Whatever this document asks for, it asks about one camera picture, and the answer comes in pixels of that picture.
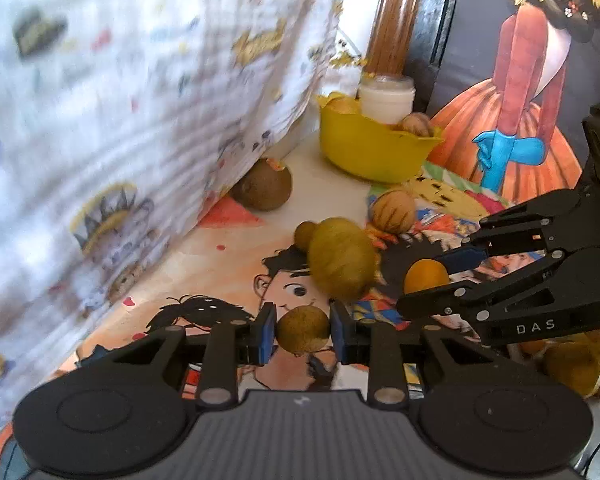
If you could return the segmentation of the small orange kumquat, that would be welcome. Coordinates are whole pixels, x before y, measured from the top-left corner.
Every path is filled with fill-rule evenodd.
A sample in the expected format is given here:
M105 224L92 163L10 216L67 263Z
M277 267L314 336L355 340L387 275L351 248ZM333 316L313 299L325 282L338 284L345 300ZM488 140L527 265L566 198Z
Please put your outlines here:
M434 259L420 259L408 269L403 282L403 291L412 294L450 283L449 273L442 263Z

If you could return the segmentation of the small round brown longan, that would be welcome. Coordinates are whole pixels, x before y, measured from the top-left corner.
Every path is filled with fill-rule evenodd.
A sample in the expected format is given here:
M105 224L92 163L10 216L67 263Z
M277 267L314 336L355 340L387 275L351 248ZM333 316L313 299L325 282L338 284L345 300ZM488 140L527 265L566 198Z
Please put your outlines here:
M328 316L318 307L296 307L276 323L276 340L287 352L313 353L323 349L329 340Z

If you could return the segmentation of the brown kiwi with sticker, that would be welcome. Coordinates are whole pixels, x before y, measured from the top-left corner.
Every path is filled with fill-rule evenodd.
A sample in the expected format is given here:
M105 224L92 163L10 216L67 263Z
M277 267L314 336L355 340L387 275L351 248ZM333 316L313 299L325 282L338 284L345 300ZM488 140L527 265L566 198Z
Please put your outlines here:
M285 205L292 192L289 168L275 158L260 158L233 186L230 196L247 208L269 211Z

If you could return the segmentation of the bag of orange fruits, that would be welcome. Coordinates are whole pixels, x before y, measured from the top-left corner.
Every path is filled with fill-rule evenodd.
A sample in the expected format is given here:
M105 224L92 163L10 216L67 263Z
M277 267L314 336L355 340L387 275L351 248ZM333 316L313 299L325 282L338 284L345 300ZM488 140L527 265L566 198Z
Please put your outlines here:
M517 344L521 359L581 398L600 398L600 328Z

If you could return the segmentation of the two boys cartoon drawing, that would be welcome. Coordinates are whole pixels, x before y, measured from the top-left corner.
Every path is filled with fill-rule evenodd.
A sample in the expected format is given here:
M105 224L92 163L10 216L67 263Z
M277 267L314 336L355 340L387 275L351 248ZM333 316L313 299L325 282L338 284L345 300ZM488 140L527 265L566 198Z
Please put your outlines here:
M219 242L216 250L229 263L237 261L241 242L251 244L245 250L247 263L240 266L229 281L221 282L223 287L234 286L236 292L232 297L238 301L229 302L193 294L166 298L159 307L156 304L142 304L137 294L129 296L122 301L126 309L125 318L109 332L105 330L97 344L91 342L86 348L78 350L76 355L79 359L61 367L61 373L90 364L112 350L171 325L183 326L187 335L196 336L209 333L213 326L222 322L252 320L260 307L268 302L276 305L278 316L308 304L327 311L328 301L310 279L304 252L291 244L272 249L265 255L253 246L252 234L265 227L260 218L232 198L220 200L201 221L194 237L209 234L212 240ZM303 356L274 349L268 364L264 367L240 368L237 380L239 393L256 389L358 389L365 392L367 377L366 367L338 364L335 353L325 346L320 351Z

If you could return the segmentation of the large yellow-green pear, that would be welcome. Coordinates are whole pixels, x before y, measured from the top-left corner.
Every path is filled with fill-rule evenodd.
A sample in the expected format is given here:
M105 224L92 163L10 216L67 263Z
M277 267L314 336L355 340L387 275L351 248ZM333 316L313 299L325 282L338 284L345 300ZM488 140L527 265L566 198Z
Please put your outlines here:
M357 224L328 218L313 232L308 265L314 284L325 296L353 304L375 281L376 252Z

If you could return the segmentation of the striped pepino melon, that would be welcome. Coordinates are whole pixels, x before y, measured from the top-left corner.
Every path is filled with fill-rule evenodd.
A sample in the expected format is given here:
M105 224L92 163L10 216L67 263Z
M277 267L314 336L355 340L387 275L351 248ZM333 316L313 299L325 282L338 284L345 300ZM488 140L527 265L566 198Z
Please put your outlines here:
M379 195L370 206L370 222L390 234L407 233L416 221L413 196L403 188L393 188Z

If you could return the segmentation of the small brown round fruit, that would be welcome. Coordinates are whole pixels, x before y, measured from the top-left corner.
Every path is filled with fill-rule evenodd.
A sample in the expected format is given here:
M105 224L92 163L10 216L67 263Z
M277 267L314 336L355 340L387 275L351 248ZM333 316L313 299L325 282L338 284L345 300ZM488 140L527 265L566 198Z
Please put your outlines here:
M294 246L302 252L307 252L311 244L317 224L313 221L303 221L294 230Z

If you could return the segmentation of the striped pepino in bowl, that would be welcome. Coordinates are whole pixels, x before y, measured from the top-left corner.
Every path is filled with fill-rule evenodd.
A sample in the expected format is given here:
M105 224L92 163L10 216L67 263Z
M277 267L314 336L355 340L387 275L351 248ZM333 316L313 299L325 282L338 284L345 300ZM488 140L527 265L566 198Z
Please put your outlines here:
M432 138L434 136L434 127L431 125L429 117L424 113L411 113L405 116L397 125L400 131L413 133L420 138Z

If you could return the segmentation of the yellow plastic bowl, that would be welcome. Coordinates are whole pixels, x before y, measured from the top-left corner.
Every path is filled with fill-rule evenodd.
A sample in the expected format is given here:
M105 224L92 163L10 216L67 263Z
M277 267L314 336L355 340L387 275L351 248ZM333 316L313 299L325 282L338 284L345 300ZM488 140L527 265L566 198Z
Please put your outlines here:
M320 145L323 155L341 170L369 181L398 184L414 178L429 153L442 142L443 133L434 128L432 138L375 122L361 112L338 114L325 105L336 96L317 96L320 108Z

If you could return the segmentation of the orange dress girl painting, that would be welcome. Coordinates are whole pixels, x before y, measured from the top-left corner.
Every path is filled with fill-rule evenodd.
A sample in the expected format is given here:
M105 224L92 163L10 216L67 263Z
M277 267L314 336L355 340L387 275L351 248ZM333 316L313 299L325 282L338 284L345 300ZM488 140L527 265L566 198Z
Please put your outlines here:
M600 0L457 0L430 162L512 203L576 185L600 102Z

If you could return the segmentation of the white jar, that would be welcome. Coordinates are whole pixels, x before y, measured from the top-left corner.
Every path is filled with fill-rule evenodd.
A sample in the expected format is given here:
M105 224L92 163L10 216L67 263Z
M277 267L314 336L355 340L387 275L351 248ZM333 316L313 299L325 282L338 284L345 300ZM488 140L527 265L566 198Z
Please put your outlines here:
M365 74L358 86L362 115L384 125L396 125L411 114L415 94L407 76Z

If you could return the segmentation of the pale apple in bowl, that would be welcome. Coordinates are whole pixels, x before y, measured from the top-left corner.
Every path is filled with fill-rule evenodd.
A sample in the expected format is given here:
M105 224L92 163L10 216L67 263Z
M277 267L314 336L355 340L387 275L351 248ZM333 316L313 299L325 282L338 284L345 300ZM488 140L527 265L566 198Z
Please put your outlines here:
M361 111L358 100L350 98L350 96L336 96L328 101L325 108L338 114L349 115L357 115Z

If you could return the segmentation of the white printed cartoon cloth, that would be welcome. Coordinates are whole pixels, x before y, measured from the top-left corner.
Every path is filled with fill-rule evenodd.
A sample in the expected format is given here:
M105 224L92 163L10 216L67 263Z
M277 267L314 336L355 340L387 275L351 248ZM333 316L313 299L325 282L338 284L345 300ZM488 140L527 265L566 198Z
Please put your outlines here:
M302 114L343 0L0 0L0 355L56 360Z

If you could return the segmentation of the wooden frame post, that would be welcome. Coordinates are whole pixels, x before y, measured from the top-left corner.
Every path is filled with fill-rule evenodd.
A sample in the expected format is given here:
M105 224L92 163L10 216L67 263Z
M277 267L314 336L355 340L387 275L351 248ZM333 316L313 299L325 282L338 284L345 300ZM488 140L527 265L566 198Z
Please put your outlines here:
M365 73L400 75L405 66L419 0L379 0L367 47Z

